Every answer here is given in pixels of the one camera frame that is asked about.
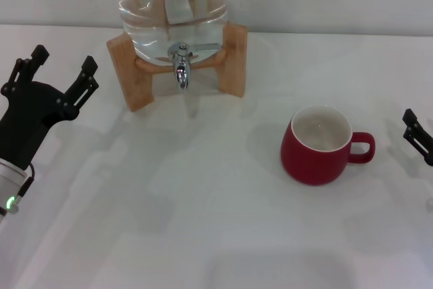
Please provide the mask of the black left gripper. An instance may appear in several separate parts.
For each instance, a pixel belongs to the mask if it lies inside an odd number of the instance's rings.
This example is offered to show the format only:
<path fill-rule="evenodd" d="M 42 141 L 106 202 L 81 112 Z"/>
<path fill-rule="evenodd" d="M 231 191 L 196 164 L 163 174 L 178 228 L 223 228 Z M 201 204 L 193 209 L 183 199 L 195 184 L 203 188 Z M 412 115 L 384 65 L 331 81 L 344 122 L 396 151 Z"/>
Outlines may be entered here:
<path fill-rule="evenodd" d="M 74 120 L 99 87 L 94 78 L 98 65 L 89 55 L 65 93 L 32 82 L 48 57 L 46 48 L 37 45 L 31 58 L 16 60 L 8 82 L 1 88 L 1 94 L 8 99 L 8 109 L 1 119 L 1 159 L 22 170 L 28 168 L 50 128 Z"/>

